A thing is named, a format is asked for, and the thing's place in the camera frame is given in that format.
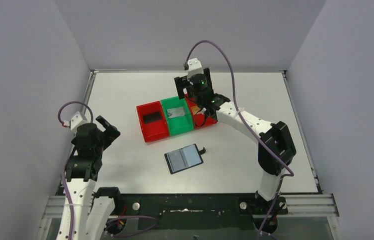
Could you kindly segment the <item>black leather card holder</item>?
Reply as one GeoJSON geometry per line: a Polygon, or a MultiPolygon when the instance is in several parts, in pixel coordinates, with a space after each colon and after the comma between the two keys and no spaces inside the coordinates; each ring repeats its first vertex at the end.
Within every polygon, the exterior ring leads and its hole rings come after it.
{"type": "Polygon", "coordinates": [[[199,149],[196,144],[191,144],[183,148],[173,150],[164,154],[169,172],[175,173],[198,166],[204,161],[202,155],[206,153],[206,148],[199,149]]]}

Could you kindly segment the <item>red bin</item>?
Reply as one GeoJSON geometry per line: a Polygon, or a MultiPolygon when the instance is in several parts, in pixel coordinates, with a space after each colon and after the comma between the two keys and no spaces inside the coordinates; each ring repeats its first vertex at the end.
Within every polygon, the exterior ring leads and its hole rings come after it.
{"type": "Polygon", "coordinates": [[[169,129],[160,101],[154,101],[136,107],[140,129],[146,143],[159,141],[170,136],[169,129]],[[153,112],[160,112],[162,120],[144,124],[142,116],[153,112]]]}
{"type": "Polygon", "coordinates": [[[185,94],[185,101],[187,103],[187,106],[189,108],[191,118],[193,121],[193,128],[195,130],[209,127],[211,125],[215,125],[217,123],[216,120],[214,120],[211,117],[205,116],[205,117],[199,117],[199,116],[194,116],[195,113],[201,111],[200,108],[191,101],[192,99],[185,94]]]}

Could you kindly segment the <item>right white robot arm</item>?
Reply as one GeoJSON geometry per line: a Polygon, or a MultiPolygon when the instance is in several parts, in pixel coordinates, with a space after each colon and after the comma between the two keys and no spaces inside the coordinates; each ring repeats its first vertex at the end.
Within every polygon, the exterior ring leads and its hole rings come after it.
{"type": "Polygon", "coordinates": [[[188,75],[175,77],[174,82],[179,98],[194,103],[205,119],[212,118],[226,124],[257,144],[258,163],[263,170],[257,195],[267,202],[273,200],[280,190],[282,179],[294,176],[289,164],[297,150],[288,126],[282,121],[265,121],[239,108],[233,74],[232,98],[214,91],[209,68],[189,71],[188,75]]]}

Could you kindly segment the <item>green bin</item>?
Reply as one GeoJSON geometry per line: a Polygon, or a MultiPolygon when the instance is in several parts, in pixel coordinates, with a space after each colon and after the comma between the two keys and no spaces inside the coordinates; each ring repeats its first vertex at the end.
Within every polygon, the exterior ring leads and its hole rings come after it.
{"type": "Polygon", "coordinates": [[[190,111],[189,111],[189,108],[187,106],[185,99],[179,99],[177,96],[175,96],[175,97],[162,99],[160,103],[163,109],[163,114],[167,122],[169,133],[171,136],[187,133],[194,129],[191,114],[190,114],[190,111]],[[186,115],[183,117],[176,117],[176,118],[168,119],[166,115],[166,110],[170,108],[177,108],[177,107],[184,107],[186,115]]]}

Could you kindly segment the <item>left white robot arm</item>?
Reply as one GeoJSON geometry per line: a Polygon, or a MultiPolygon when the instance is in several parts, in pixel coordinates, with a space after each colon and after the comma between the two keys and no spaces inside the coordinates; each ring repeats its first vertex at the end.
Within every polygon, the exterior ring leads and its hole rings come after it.
{"type": "Polygon", "coordinates": [[[72,152],[62,172],[65,202],[58,240],[98,240],[106,221],[121,203],[117,187],[100,187],[95,190],[102,167],[103,152],[120,136],[117,128],[102,116],[97,121],[101,131],[85,115],[76,112],[64,126],[74,133],[72,152]]]}

